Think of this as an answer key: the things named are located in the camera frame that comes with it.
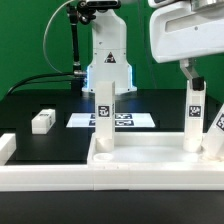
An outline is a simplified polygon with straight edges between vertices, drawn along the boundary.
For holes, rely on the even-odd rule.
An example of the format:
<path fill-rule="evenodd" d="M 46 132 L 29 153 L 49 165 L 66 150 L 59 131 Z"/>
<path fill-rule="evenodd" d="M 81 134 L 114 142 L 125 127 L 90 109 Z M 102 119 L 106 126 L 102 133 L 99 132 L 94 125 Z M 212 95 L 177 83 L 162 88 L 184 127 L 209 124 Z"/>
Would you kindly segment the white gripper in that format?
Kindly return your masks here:
<path fill-rule="evenodd" d="M 154 8 L 149 31 L 158 63 L 180 61 L 194 91 L 205 89 L 194 57 L 224 52 L 224 0 L 148 0 Z"/>

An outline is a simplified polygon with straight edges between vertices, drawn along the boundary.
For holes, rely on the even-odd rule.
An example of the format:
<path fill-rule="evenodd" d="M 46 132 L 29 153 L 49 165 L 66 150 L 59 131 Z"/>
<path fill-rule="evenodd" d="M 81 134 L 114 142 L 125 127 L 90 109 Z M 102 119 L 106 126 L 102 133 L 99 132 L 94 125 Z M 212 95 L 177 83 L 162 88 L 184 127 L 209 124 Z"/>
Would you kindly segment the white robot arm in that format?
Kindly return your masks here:
<path fill-rule="evenodd" d="M 116 83 L 118 94 L 134 91 L 126 60 L 126 25 L 115 14 L 122 0 L 84 0 L 93 21 L 93 60 L 87 70 L 87 92 L 100 81 Z M 224 0 L 148 0 L 150 45 L 158 63 L 178 61 L 194 91 L 205 89 L 194 70 L 195 58 L 224 53 Z"/>

